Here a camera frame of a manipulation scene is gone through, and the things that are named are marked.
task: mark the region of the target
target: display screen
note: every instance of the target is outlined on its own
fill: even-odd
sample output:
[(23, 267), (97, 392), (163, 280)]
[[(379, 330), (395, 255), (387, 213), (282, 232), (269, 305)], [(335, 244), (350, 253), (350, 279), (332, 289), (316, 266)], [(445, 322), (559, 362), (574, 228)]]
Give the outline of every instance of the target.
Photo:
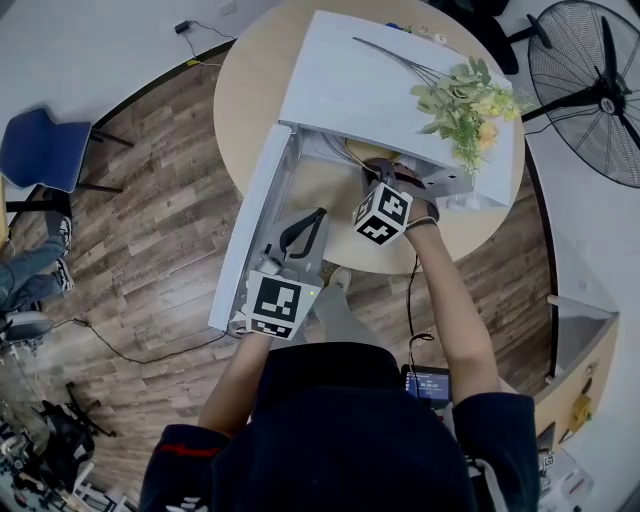
[(449, 400), (449, 376), (439, 373), (412, 372), (407, 373), (405, 389), (416, 396), (416, 377), (420, 386), (418, 398), (430, 398), (431, 400)]

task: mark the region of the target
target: round table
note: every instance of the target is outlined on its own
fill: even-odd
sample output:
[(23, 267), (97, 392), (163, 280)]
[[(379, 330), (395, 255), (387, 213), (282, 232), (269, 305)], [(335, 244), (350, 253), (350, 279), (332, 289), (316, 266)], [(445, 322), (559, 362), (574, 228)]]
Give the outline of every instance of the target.
[[(482, 57), (499, 72), (495, 60), (456, 21), (418, 0), (285, 0), (255, 21), (235, 42), (216, 84), (214, 120), (220, 153), (236, 187), (244, 194), (271, 126), (277, 122), (287, 85), (307, 27), (316, 10), (347, 14), (378, 23), (412, 26), (414, 34), (444, 35), (463, 55)], [(512, 201), (522, 180), (524, 130), (514, 127)], [(351, 213), (363, 199), (360, 177), (339, 165), (302, 159), (296, 170), (291, 205), (324, 207), (330, 232), (325, 259), (345, 267), (383, 274), (406, 274), (415, 253), (404, 237), (378, 248), (356, 233)], [(454, 260), (484, 243), (509, 208), (481, 212), (441, 212), (440, 230)]]

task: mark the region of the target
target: hand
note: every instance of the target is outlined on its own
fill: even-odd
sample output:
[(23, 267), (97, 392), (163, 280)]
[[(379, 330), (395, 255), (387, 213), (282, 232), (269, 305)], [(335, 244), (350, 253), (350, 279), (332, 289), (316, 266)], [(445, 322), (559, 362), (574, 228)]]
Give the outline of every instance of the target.
[[(396, 174), (405, 174), (406, 176), (420, 179), (420, 177), (415, 172), (402, 164), (394, 164), (393, 170), (396, 172)], [(397, 184), (400, 192), (403, 192), (403, 182), (398, 180)], [(413, 201), (411, 202), (411, 210), (409, 211), (409, 222), (419, 219), (420, 217), (425, 217), (428, 214), (429, 213), (427, 210), (426, 201), (424, 199), (414, 197)]]

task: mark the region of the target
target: small screen device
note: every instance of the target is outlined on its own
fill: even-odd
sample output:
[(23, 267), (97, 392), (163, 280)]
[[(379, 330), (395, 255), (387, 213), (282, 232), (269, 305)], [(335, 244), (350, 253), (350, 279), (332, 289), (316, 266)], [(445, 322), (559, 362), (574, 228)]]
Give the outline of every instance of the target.
[(443, 409), (451, 402), (451, 376), (444, 368), (429, 368), (408, 364), (402, 367), (404, 389), (412, 396), (427, 403), (432, 409)]

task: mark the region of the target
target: sneaker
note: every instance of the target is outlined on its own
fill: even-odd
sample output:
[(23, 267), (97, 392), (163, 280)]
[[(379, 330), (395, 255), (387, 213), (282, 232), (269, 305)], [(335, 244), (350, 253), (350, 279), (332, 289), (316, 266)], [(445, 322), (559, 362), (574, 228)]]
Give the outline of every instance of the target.
[(58, 267), (58, 274), (60, 275), (60, 285), (62, 286), (62, 291), (67, 292), (69, 290), (73, 290), (75, 284), (73, 282), (73, 278), (71, 277), (71, 273), (69, 272), (69, 267), (67, 267), (67, 262), (62, 258), (58, 258), (56, 260), (56, 266)]
[(71, 229), (71, 219), (69, 217), (62, 217), (58, 233), (60, 233), (64, 240), (64, 252), (62, 253), (63, 256), (69, 254), (69, 251), (71, 250)]
[(344, 294), (347, 294), (347, 290), (349, 289), (349, 285), (351, 284), (351, 270), (346, 267), (338, 267), (334, 270), (333, 274), (331, 274), (331, 278), (329, 279), (329, 286), (336, 285), (342, 288)]

